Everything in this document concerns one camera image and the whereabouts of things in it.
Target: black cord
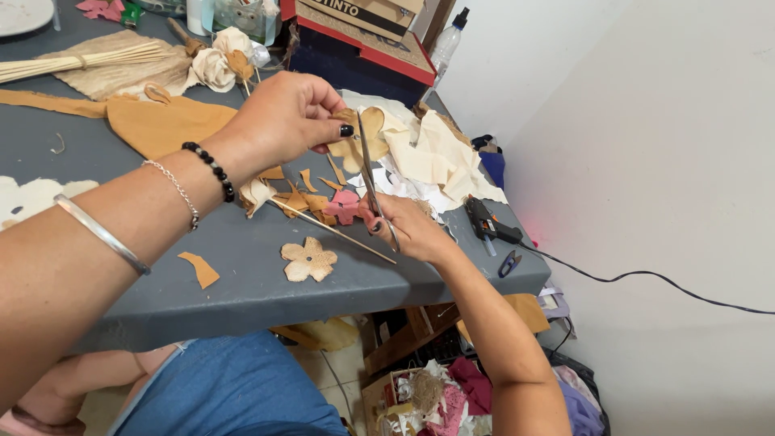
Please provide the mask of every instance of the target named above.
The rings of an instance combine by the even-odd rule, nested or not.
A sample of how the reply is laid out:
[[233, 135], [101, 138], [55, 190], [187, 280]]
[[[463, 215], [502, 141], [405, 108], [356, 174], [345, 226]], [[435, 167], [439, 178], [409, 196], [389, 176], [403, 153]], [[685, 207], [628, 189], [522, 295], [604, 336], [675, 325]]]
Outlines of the black cord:
[[748, 308], [748, 307], [743, 307], [743, 306], [735, 306], [734, 304], [722, 303], [722, 302], [720, 302], [720, 301], [714, 301], [714, 300], [712, 300], [712, 299], [707, 299], [707, 298], [701, 297], [701, 296], [699, 296], [699, 295], [695, 294], [694, 292], [690, 292], [690, 291], [687, 291], [687, 290], [686, 290], [686, 289], [684, 289], [684, 288], [681, 288], [681, 287], [680, 287], [679, 285], [677, 285], [677, 284], [676, 284], [674, 281], [670, 280], [669, 278], [665, 277], [664, 275], [657, 274], [657, 273], [655, 273], [655, 272], [651, 272], [651, 271], [633, 271], [633, 272], [626, 272], [625, 274], [622, 274], [622, 275], [620, 275], [619, 277], [616, 277], [616, 278], [613, 278], [613, 279], [600, 279], [600, 278], [598, 278], [598, 277], [595, 277], [595, 276], [593, 276], [593, 275], [591, 275], [591, 274], [587, 274], [586, 272], [583, 272], [583, 271], [581, 271], [579, 268], [576, 268], [576, 267], [574, 267], [573, 265], [567, 264], [566, 262], [563, 262], [563, 261], [561, 261], [560, 259], [558, 259], [558, 258], [555, 258], [555, 257], [554, 257], [554, 256], [552, 256], [551, 254], [546, 254], [546, 253], [544, 253], [543, 251], [538, 251], [538, 250], [536, 250], [536, 249], [535, 249], [535, 248], [533, 248], [533, 247], [528, 247], [528, 246], [527, 246], [527, 245], [525, 245], [525, 243], [524, 243], [524, 242], [522, 242], [522, 241], [519, 241], [519, 244], [518, 244], [518, 245], [519, 245], [520, 247], [522, 247], [522, 248], [525, 248], [525, 249], [526, 249], [526, 250], [528, 250], [528, 251], [533, 251], [534, 253], [541, 254], [542, 256], [545, 256], [545, 257], [547, 257], [547, 258], [550, 258], [550, 259], [552, 259], [552, 260], [553, 260], [553, 261], [555, 261], [555, 262], [561, 263], [561, 264], [563, 264], [563, 265], [567, 266], [568, 268], [570, 268], [570, 269], [574, 270], [575, 272], [578, 272], [579, 274], [582, 274], [582, 275], [586, 275], [586, 276], [587, 276], [587, 277], [589, 277], [590, 279], [597, 280], [598, 282], [603, 282], [603, 283], [611, 283], [611, 282], [616, 282], [616, 281], [618, 281], [618, 280], [621, 280], [621, 279], [623, 279], [624, 277], [627, 277], [628, 275], [634, 275], [634, 274], [646, 274], [646, 275], [655, 275], [655, 276], [659, 277], [660, 279], [664, 280], [665, 282], [668, 282], [668, 283], [670, 283], [671, 285], [675, 286], [676, 288], [678, 288], [678, 289], [679, 289], [681, 292], [685, 293], [686, 295], [688, 295], [688, 296], [692, 296], [692, 297], [694, 297], [694, 298], [696, 298], [696, 299], [701, 299], [702, 301], [705, 301], [706, 303], [715, 304], [716, 306], [732, 307], [732, 308], [734, 308], [734, 309], [745, 310], [746, 312], [750, 312], [750, 313], [765, 313], [765, 314], [767, 314], [767, 315], [775, 315], [775, 312], [767, 312], [766, 310], [757, 310], [757, 309], [750, 309], [750, 308]]
[[557, 345], [557, 346], [556, 346], [556, 347], [555, 347], [555, 348], [552, 350], [552, 353], [551, 353], [551, 354], [549, 354], [549, 357], [547, 358], [547, 360], [548, 360], [548, 361], [550, 361], [550, 362], [552, 361], [552, 357], [554, 356], [554, 353], [557, 353], [557, 350], [559, 350], [559, 349], [560, 349], [560, 347], [562, 347], [562, 346], [563, 346], [563, 344], [565, 344], [565, 341], [567, 341], [567, 340], [568, 340], [568, 337], [570, 336], [570, 332], [574, 330], [574, 323], [573, 323], [573, 321], [571, 321], [571, 320], [570, 320], [570, 317], [564, 317], [563, 319], [564, 319], [564, 320], [568, 320], [568, 324], [570, 324], [570, 328], [568, 329], [568, 334], [566, 334], [566, 335], [565, 335], [565, 339], [563, 339], [563, 341], [562, 341], [562, 342], [560, 342], [560, 345]]

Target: cardboard box of fabric scraps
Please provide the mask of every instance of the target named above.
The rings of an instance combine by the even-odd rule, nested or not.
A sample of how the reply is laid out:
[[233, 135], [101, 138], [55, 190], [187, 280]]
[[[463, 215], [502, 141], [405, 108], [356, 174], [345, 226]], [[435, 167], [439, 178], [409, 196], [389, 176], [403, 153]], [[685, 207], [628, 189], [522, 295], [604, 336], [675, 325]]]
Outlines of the cardboard box of fabric scraps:
[[377, 35], [400, 41], [423, 0], [299, 0], [335, 18], [369, 30]]
[[[434, 365], [439, 369], [448, 367], [448, 365], [436, 363]], [[390, 372], [361, 390], [363, 406], [366, 409], [368, 436], [405, 436], [404, 432], [394, 431], [391, 422], [396, 421], [394, 414], [401, 414], [413, 409], [412, 399], [402, 397], [401, 385], [423, 369], [412, 368]]]
[[318, 75], [335, 89], [398, 100], [411, 108], [436, 70], [417, 36], [392, 41], [336, 19], [299, 0], [281, 0], [282, 19], [293, 19], [289, 71]]

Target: fingernail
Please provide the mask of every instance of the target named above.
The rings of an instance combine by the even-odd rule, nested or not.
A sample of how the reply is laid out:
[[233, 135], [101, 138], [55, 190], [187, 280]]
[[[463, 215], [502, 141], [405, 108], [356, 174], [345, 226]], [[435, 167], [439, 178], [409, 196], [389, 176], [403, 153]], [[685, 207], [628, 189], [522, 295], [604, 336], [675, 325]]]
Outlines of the fingernail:
[[351, 137], [355, 133], [355, 128], [350, 124], [345, 124], [339, 128], [339, 135], [343, 138]]

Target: person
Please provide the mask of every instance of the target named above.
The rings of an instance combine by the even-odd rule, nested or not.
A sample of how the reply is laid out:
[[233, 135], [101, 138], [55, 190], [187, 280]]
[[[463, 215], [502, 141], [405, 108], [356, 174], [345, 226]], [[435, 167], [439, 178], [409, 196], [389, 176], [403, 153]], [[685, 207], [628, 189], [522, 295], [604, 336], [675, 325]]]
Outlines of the person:
[[[262, 82], [227, 125], [198, 146], [239, 187], [268, 168], [309, 150], [325, 153], [325, 144], [352, 135], [351, 126], [330, 118], [345, 107], [323, 79], [281, 72]], [[197, 153], [181, 150], [157, 162], [174, 175], [202, 217], [224, 201], [223, 184]], [[432, 265], [458, 305], [492, 381], [493, 434], [570, 434], [563, 394], [515, 311], [411, 200], [377, 197], [401, 253]], [[148, 265], [191, 228], [191, 211], [176, 186], [150, 165], [72, 201]], [[367, 203], [360, 202], [360, 214], [369, 232], [391, 241], [384, 219]], [[138, 279], [128, 261], [63, 207], [0, 232], [0, 277], [0, 411], [13, 408], [28, 422], [48, 420], [49, 432], [77, 433], [81, 430], [65, 424], [75, 418], [83, 391], [117, 382], [108, 372], [95, 384], [90, 365], [113, 362], [107, 367], [128, 375], [123, 380], [145, 383], [112, 434], [346, 434], [336, 410], [266, 331], [171, 345], [145, 365], [143, 356], [127, 363], [130, 355], [136, 357], [127, 351], [60, 361]], [[78, 374], [90, 374], [91, 381]], [[65, 389], [61, 380], [76, 380], [71, 383], [76, 386]]]

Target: plastic bottle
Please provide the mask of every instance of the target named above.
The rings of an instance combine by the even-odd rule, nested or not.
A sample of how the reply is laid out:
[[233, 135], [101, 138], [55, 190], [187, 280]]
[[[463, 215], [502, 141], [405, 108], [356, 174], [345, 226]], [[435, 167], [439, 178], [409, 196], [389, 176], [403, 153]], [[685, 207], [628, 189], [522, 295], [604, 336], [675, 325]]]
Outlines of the plastic bottle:
[[436, 45], [431, 53], [431, 63], [436, 68], [437, 73], [436, 80], [433, 82], [434, 89], [439, 86], [441, 78], [444, 77], [444, 73], [450, 65], [452, 55], [460, 44], [460, 36], [468, 22], [468, 12], [468, 8], [463, 8], [463, 11], [457, 14], [452, 21], [452, 25], [444, 29], [439, 38], [436, 39]]

